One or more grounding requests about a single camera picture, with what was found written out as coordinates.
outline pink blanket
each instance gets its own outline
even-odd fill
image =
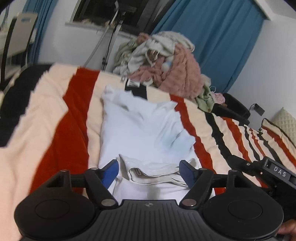
[[[141,44],[147,37],[140,34],[137,42]],[[143,65],[128,77],[140,82],[153,79],[156,87],[162,91],[187,99],[197,97],[202,91],[204,82],[200,77],[199,64],[193,54],[182,44],[177,43],[172,67],[167,72],[161,69],[164,60],[165,58],[161,56],[153,67]]]

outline window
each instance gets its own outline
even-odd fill
[[[97,25],[105,25],[115,13],[105,2],[111,0],[81,0],[73,21],[89,19]],[[138,35],[150,34],[175,0],[118,0],[119,11],[125,12],[122,30]]]

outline bed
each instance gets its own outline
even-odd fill
[[[131,89],[117,75],[63,64],[37,65],[16,79],[0,109],[0,237],[19,240],[13,219],[18,203],[61,169],[83,173],[99,163],[106,85],[132,90],[152,103],[174,101],[183,127],[195,138],[202,167],[227,174],[226,160],[268,156],[296,173],[296,148],[285,133],[264,119],[259,131],[236,120],[217,117],[181,97],[141,85]],[[255,177],[247,176],[258,186]],[[224,191],[216,188],[215,193]]]

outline blue label on chair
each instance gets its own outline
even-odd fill
[[[31,18],[22,18],[21,21],[22,22],[31,22]]]

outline black stripe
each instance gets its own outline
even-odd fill
[[[134,96],[139,96],[147,100],[147,89],[146,86],[140,84],[140,87],[127,86],[128,80],[126,81],[125,91],[132,91]]]
[[[278,154],[276,153],[276,151],[275,151],[273,148],[271,148],[271,146],[268,144],[268,141],[265,140],[265,139],[262,137],[262,134],[263,134],[263,133],[262,133],[261,131],[259,131],[259,133],[258,133],[259,140],[263,141],[263,145],[265,145],[266,148],[269,150],[269,152],[272,154],[274,160],[275,160],[276,162],[280,163],[280,164],[283,164],[283,163],[281,162],[281,160],[280,160]]]
[[[44,71],[50,64],[31,66],[25,69],[15,80],[13,87],[6,93],[0,108],[0,146],[6,146],[20,116],[25,113],[31,91],[35,89]]]
[[[254,154],[255,159],[256,159],[257,161],[260,161],[260,156],[259,156],[259,154],[255,151],[255,149],[254,149],[254,147],[253,147],[253,145],[251,144],[251,141],[250,141],[250,139],[249,139],[250,135],[249,135],[249,133],[248,133],[248,131],[247,131],[247,126],[244,125],[242,122],[239,123],[239,126],[243,126],[243,127],[244,127],[244,136],[245,136],[245,138],[246,138],[246,139],[248,140],[248,142],[249,142],[249,146],[250,146],[250,148],[251,148],[252,151],[253,151],[253,154]]]
[[[212,127],[212,130],[213,130],[212,137],[215,139],[221,155],[227,161],[228,157],[232,154],[230,150],[227,148],[227,146],[225,145],[225,142],[223,140],[224,134],[220,131],[219,127],[217,126],[213,114],[205,112],[205,118],[208,124]]]

